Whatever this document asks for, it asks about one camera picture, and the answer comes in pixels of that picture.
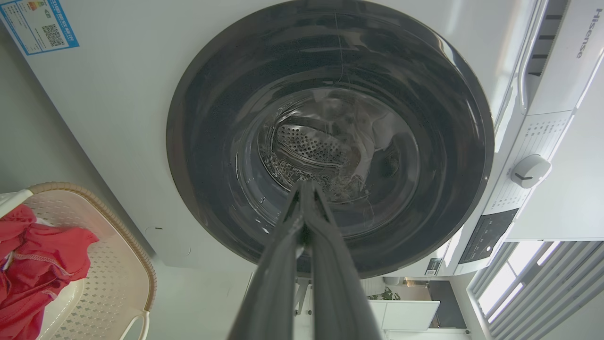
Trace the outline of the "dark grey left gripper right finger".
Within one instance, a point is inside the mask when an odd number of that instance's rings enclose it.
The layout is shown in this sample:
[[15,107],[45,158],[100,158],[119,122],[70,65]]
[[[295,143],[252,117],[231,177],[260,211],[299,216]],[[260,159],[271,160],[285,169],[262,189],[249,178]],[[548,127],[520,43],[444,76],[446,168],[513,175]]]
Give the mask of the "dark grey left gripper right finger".
[[314,340],[381,340],[360,276],[317,183],[302,183],[302,245],[311,258]]

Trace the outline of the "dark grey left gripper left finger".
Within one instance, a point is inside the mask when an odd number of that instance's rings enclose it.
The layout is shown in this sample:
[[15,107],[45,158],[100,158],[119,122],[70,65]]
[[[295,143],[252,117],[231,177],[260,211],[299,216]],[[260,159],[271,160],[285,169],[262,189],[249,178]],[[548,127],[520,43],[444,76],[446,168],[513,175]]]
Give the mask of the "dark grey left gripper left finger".
[[228,340],[293,340],[296,259],[303,248],[302,183],[294,185]]

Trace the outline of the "cream plastic laundry basket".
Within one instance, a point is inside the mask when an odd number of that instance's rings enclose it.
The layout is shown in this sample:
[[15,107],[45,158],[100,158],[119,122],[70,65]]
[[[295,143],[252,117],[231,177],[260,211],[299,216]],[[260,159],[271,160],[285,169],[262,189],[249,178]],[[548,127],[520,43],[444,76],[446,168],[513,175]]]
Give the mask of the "cream plastic laundry basket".
[[119,217],[94,193],[67,182],[0,193],[0,216],[20,204],[52,227],[81,227],[99,241],[89,246],[86,278],[70,283],[45,307],[36,340],[125,340],[142,321],[146,340],[157,292],[151,259]]

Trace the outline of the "white low cabinet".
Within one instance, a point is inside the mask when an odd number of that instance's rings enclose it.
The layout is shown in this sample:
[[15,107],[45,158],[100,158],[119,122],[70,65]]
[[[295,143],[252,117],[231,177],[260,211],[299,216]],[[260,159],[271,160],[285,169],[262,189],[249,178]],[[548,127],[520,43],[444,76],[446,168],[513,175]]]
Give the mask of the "white low cabinet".
[[369,305],[383,331],[426,331],[440,301],[369,300]]

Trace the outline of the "white garment behind door glass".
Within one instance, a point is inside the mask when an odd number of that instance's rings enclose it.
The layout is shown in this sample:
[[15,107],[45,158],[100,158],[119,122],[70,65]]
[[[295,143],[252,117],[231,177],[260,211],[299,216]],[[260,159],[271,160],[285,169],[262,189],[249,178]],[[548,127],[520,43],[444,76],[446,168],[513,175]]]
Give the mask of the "white garment behind door glass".
[[395,135],[391,119],[395,116],[387,105],[352,93],[326,96],[319,102],[325,132],[336,140],[341,150],[338,178],[365,184],[376,152],[386,149]]

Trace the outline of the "black display panel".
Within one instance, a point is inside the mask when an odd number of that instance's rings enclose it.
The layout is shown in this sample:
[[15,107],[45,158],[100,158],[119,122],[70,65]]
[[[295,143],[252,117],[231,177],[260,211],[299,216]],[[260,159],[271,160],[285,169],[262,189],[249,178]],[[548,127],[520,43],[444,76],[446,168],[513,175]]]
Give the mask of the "black display panel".
[[508,230],[518,209],[482,215],[475,226],[459,264],[490,257],[500,238]]

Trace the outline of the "round dark washing machine door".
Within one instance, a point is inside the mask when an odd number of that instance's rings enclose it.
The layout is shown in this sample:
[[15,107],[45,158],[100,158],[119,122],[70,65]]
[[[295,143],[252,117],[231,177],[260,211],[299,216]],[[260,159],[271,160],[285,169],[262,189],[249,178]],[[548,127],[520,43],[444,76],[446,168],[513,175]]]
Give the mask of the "round dark washing machine door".
[[[341,150],[319,102],[367,95],[395,115],[369,175],[338,178]],[[488,100],[437,32],[362,0],[263,8],[211,39],[183,74],[167,122],[168,163],[192,215],[258,263],[289,192],[315,181],[362,278],[425,258],[483,195],[494,158]]]

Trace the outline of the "grey window blinds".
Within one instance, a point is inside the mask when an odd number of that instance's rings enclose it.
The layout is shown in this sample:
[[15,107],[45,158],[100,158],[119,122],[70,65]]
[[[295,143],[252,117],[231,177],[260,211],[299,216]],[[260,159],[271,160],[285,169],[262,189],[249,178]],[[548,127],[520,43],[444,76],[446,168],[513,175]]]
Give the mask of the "grey window blinds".
[[467,291],[491,340],[539,340],[604,292],[604,241],[505,242]]

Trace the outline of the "white round control knob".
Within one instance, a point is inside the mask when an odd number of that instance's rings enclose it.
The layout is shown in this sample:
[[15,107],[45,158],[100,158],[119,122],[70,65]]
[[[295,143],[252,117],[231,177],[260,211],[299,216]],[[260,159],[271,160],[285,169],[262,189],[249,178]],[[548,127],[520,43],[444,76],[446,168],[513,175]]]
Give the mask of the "white round control knob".
[[511,181],[523,189],[539,185],[552,170],[552,164],[535,153],[521,160],[511,172]]

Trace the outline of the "red garment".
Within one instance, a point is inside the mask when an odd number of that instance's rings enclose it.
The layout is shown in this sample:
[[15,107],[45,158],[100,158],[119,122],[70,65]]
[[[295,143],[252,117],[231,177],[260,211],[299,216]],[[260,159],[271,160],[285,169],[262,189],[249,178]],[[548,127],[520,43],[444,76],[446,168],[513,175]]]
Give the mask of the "red garment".
[[0,218],[0,340],[36,340],[45,307],[86,278],[90,230],[40,224],[24,204]]

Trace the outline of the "white washing machine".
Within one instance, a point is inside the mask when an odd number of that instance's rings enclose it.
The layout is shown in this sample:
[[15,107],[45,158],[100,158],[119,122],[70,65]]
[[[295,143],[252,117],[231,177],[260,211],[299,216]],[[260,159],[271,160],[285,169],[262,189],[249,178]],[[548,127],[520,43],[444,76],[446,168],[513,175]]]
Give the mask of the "white washing machine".
[[[175,90],[198,53],[248,15],[294,0],[60,0],[79,47],[26,56],[52,104],[134,224],[166,265],[251,272],[192,215],[168,163]],[[574,114],[527,115],[520,76],[545,0],[362,0],[393,7],[447,40],[477,76],[489,103],[494,158],[486,189],[462,227],[425,258],[381,276],[436,276],[489,264],[535,188],[511,181],[521,160],[553,158]],[[482,215],[518,209],[490,257],[459,264]]]

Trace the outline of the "white detergent drawer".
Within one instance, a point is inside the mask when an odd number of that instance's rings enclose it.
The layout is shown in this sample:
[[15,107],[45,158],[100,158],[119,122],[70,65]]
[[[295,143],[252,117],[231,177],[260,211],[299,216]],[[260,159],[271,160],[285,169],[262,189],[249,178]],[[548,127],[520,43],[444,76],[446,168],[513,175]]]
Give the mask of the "white detergent drawer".
[[527,115],[580,106],[604,56],[604,0],[545,0],[520,74]]

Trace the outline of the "blue energy label sticker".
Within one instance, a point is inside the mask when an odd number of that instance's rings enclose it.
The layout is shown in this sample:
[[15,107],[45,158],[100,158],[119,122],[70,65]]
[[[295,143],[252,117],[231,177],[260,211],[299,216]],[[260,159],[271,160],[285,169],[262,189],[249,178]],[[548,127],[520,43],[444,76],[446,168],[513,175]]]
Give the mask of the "blue energy label sticker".
[[0,2],[0,19],[26,56],[80,46],[60,0]]

